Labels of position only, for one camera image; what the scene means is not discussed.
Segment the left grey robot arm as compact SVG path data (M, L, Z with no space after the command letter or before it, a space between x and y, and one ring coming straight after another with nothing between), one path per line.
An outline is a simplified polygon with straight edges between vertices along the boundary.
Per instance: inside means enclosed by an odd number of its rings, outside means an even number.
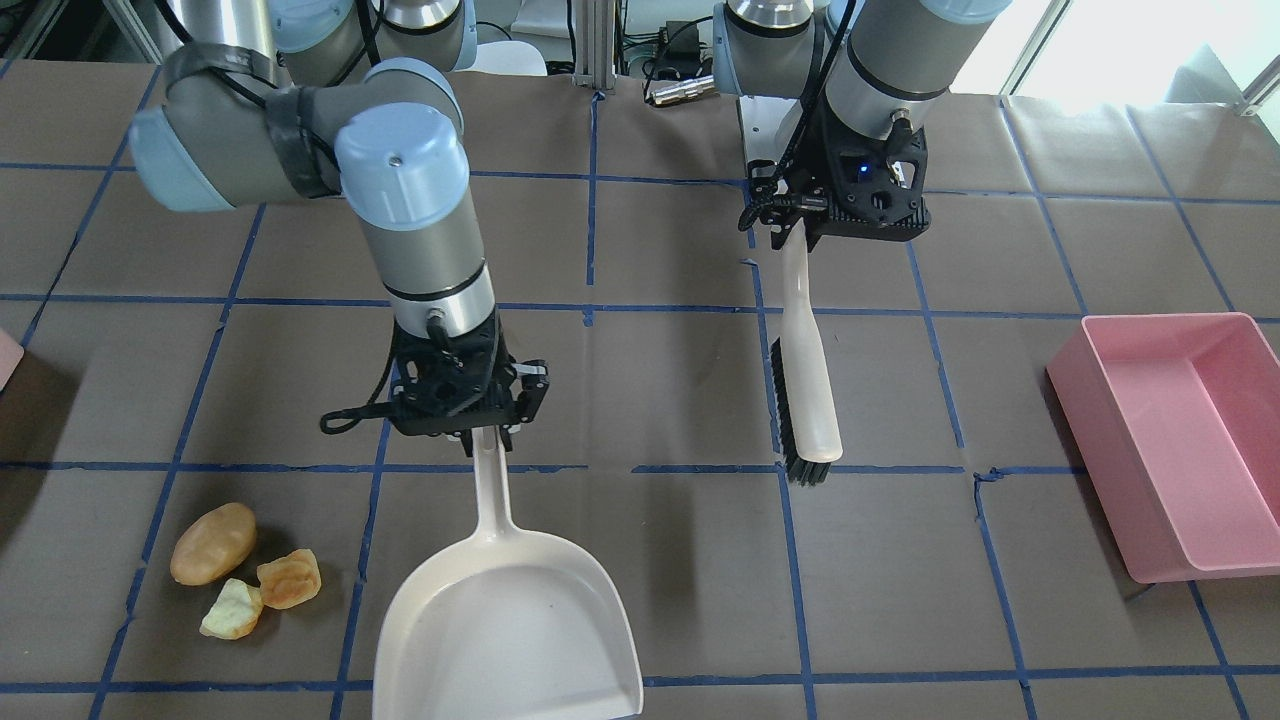
M1005 1L726 1L716 5L722 94L794 102L776 158L748 163L739 219L774 250L824 237L908 242L927 232L925 122Z

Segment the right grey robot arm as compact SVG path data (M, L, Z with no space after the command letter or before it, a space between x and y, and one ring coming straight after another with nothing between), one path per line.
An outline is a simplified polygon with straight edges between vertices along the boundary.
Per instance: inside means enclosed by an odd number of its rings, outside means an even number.
M129 128L136 170L173 211L344 199L396 324L370 400L468 456L511 450L549 386L506 347L449 70L477 58L471 1L160 1L178 45L165 102Z

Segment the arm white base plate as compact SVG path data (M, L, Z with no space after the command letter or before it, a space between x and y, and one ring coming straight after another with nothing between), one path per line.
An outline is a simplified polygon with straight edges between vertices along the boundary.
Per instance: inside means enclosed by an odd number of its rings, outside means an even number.
M800 101L787 97L740 96L737 102L745 164L755 160L778 161L803 113Z

